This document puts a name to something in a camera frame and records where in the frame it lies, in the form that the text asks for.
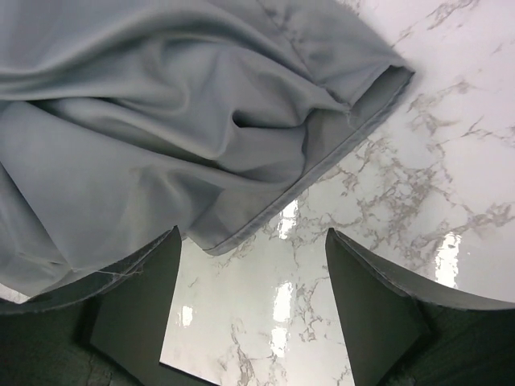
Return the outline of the grey pillowcase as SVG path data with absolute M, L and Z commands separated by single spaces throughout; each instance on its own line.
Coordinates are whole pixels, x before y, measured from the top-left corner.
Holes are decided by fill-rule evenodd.
M 173 228 L 236 248 L 413 74 L 336 1 L 2 2 L 2 284 L 34 297 Z

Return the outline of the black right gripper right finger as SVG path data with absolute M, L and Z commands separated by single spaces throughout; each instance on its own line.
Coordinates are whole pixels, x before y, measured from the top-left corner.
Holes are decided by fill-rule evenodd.
M 512 385 L 514 305 L 429 280 L 328 230 L 328 272 L 357 385 Z

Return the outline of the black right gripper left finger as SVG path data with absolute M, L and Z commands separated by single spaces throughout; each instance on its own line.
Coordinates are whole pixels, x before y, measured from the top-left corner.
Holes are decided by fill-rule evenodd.
M 3 385 L 179 385 L 160 363 L 178 276 L 173 230 L 106 273 L 1 303 Z

